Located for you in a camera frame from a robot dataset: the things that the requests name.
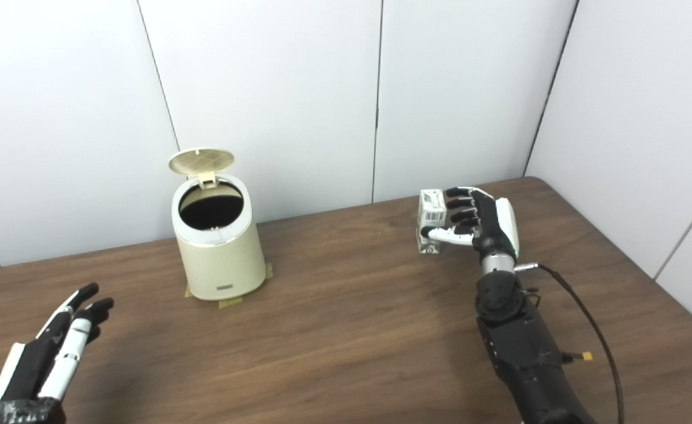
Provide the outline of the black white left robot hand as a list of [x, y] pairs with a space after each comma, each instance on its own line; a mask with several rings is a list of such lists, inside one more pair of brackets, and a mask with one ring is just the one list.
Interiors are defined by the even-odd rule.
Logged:
[[111, 297], [84, 306], [98, 292], [96, 282], [78, 289], [32, 341], [12, 345], [0, 373], [0, 423], [66, 423], [68, 387], [114, 307]]

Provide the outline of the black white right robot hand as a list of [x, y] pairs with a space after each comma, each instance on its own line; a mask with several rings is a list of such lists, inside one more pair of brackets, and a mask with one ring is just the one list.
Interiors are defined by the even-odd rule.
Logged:
[[507, 198], [494, 198], [476, 186], [449, 188], [445, 195], [451, 197], [447, 209], [457, 209], [450, 217], [452, 225], [421, 227], [421, 237], [473, 247], [481, 259], [496, 254], [519, 257], [515, 212]]

